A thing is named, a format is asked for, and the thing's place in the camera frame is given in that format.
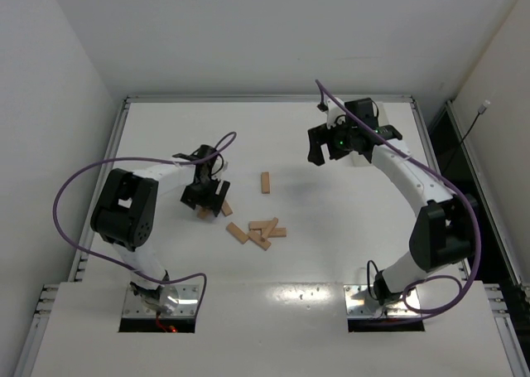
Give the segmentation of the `wood block four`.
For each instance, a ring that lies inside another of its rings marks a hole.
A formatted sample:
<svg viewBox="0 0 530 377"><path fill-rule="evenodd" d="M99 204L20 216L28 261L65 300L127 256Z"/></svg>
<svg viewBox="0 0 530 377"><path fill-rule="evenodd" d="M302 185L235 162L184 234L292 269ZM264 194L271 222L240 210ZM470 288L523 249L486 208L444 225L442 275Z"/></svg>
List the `wood block four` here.
<svg viewBox="0 0 530 377"><path fill-rule="evenodd" d="M245 244L248 241L248 235L241 230L234 222L226 226L226 230L240 243Z"/></svg>

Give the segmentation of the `wood block six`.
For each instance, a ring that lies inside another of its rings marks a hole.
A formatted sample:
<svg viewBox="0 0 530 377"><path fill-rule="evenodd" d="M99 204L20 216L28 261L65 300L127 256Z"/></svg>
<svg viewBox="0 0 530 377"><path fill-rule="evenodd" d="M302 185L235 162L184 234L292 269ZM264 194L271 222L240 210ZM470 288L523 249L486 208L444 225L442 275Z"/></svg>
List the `wood block six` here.
<svg viewBox="0 0 530 377"><path fill-rule="evenodd" d="M268 239L264 239L256 230L250 230L248 237L264 251L267 251L271 246L271 242Z"/></svg>

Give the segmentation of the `wood block seven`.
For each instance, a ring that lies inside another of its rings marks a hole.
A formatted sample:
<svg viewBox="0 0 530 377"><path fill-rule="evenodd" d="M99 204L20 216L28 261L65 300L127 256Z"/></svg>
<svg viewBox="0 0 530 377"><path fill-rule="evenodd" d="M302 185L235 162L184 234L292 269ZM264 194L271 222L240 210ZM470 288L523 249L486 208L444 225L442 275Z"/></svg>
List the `wood block seven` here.
<svg viewBox="0 0 530 377"><path fill-rule="evenodd" d="M262 221L249 221L248 222L248 228L250 230L263 230L267 228L269 225L268 220L262 220Z"/></svg>

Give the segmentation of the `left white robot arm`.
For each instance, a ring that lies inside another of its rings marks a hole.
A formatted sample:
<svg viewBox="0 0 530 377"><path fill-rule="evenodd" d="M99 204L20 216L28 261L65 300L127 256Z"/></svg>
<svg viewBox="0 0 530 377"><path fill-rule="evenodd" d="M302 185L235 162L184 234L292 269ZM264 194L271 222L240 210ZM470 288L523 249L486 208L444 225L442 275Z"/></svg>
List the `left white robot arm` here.
<svg viewBox="0 0 530 377"><path fill-rule="evenodd" d="M221 179L226 168L217 149L203 144L190 155L177 153L168 163L132 172L114 168L108 174L90 226L132 269L130 286L146 307L169 314L180 302L169 273L147 242L158 198L182 190L181 203L217 216L230 187Z"/></svg>

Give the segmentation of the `wood block three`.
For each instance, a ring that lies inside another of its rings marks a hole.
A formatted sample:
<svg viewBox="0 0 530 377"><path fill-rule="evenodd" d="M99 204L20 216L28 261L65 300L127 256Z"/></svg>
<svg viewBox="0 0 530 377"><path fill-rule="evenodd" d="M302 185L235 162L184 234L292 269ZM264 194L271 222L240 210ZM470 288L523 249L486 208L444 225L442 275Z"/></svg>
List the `wood block three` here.
<svg viewBox="0 0 530 377"><path fill-rule="evenodd" d="M232 208L230 207L229 203L227 201L224 201L221 206L221 211L224 216L229 216L233 214Z"/></svg>

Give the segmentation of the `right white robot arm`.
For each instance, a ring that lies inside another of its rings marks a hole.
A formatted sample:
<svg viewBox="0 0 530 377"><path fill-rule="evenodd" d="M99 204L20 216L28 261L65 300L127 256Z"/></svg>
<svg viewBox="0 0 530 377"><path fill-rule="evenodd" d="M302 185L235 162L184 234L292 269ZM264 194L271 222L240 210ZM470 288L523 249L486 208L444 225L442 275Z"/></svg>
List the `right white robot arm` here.
<svg viewBox="0 0 530 377"><path fill-rule="evenodd" d="M459 200L421 168L400 132L380 124L371 98L343 102L322 95L317 108L326 121L308 131L308 161L321 166L326 159L358 153L395 185L416 216L407 252L378 271L369 284L374 300L380 305L397 301L418 283L434 278L435 271L472 256L479 233L474 198Z"/></svg>

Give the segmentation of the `wood block five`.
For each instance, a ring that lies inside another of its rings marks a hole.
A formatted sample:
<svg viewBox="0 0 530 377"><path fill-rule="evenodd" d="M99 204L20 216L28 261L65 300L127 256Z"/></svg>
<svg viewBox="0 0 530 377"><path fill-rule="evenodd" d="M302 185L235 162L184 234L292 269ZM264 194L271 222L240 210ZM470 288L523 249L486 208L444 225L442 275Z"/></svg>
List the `wood block five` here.
<svg viewBox="0 0 530 377"><path fill-rule="evenodd" d="M287 229L286 228L274 228L270 234L270 238L285 238L287 236Z"/></svg>

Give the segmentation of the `wood block two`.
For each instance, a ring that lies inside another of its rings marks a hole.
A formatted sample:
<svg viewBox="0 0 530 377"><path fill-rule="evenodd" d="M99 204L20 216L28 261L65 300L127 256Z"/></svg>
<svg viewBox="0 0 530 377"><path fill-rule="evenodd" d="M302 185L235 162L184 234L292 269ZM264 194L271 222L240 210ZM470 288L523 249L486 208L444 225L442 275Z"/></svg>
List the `wood block two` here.
<svg viewBox="0 0 530 377"><path fill-rule="evenodd" d="M211 210L206 208L201 208L199 212L197 213L197 217L201 220L206 219L211 214Z"/></svg>

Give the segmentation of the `metal base plate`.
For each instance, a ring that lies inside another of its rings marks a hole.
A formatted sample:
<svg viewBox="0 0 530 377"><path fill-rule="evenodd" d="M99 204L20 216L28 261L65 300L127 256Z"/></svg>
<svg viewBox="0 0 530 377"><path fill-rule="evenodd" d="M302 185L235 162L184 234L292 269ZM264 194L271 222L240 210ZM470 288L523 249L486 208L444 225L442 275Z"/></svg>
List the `metal base plate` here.
<svg viewBox="0 0 530 377"><path fill-rule="evenodd" d="M176 284L161 290L160 299L143 299L135 295L132 288L126 291L122 318L123 319L154 319L160 312L161 319L193 319L197 313L200 299L200 286Z"/></svg>
<svg viewBox="0 0 530 377"><path fill-rule="evenodd" d="M421 316L420 313L410 310L402 300L380 306L369 296L366 284L345 284L343 290L348 321L407 319Z"/></svg>

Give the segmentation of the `wood block eight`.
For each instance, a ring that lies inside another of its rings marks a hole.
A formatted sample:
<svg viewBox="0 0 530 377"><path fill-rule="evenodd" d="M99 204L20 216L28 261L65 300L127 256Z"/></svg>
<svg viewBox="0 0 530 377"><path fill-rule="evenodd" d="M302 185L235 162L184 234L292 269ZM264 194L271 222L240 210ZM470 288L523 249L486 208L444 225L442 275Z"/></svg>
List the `wood block eight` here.
<svg viewBox="0 0 530 377"><path fill-rule="evenodd" d="M270 234L272 233L272 231L276 228L277 226L277 223L278 223L278 218L277 217L274 217L272 218L268 223L267 225L262 229L262 237L264 239L267 239Z"/></svg>

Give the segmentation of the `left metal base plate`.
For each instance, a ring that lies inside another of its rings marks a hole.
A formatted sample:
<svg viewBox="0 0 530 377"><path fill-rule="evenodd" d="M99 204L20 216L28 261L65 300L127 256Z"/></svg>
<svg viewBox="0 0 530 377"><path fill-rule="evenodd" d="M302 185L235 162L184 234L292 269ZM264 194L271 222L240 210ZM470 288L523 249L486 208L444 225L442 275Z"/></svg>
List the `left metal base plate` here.
<svg viewBox="0 0 530 377"><path fill-rule="evenodd" d="M193 319L197 313L200 299L200 286L176 284L161 290L160 299L143 299L135 295L132 288L126 291L122 318L123 319L154 319L160 312L161 319Z"/></svg>

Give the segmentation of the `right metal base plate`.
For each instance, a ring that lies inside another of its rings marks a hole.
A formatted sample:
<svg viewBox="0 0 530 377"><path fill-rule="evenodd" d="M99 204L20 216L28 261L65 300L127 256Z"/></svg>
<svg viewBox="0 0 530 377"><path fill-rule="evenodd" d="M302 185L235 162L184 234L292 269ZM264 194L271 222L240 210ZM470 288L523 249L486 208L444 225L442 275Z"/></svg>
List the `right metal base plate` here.
<svg viewBox="0 0 530 377"><path fill-rule="evenodd" d="M421 316L420 313L410 310L402 300L380 306L369 296L366 284L345 284L343 290L348 321L407 319Z"/></svg>

